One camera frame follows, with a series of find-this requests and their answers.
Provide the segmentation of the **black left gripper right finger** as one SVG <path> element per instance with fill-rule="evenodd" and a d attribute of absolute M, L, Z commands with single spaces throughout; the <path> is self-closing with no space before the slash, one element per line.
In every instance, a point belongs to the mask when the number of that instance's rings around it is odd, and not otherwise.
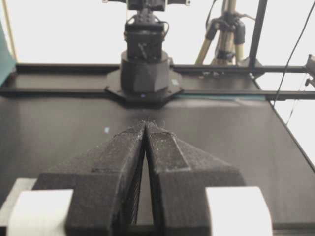
<path fill-rule="evenodd" d="M 162 236 L 270 236 L 257 186 L 233 165 L 146 124 L 154 224 Z"/>

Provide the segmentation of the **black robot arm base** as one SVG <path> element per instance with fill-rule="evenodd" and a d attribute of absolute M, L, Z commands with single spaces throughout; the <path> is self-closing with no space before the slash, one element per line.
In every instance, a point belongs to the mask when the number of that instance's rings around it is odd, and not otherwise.
<path fill-rule="evenodd" d="M 119 69 L 106 77 L 105 91 L 128 103 L 165 103 L 183 92 L 182 75 L 171 68 L 171 58 L 162 49 L 168 33 L 166 21 L 154 15 L 169 4 L 188 0 L 125 0 L 136 14 L 126 20 L 124 40 L 127 49 L 121 54 Z"/>

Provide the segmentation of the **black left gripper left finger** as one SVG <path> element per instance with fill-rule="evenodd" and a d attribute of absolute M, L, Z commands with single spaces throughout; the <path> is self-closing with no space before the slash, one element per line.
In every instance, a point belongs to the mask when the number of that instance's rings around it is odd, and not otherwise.
<path fill-rule="evenodd" d="M 42 172 L 19 194 L 9 236 L 111 236 L 136 217 L 145 122 Z"/>

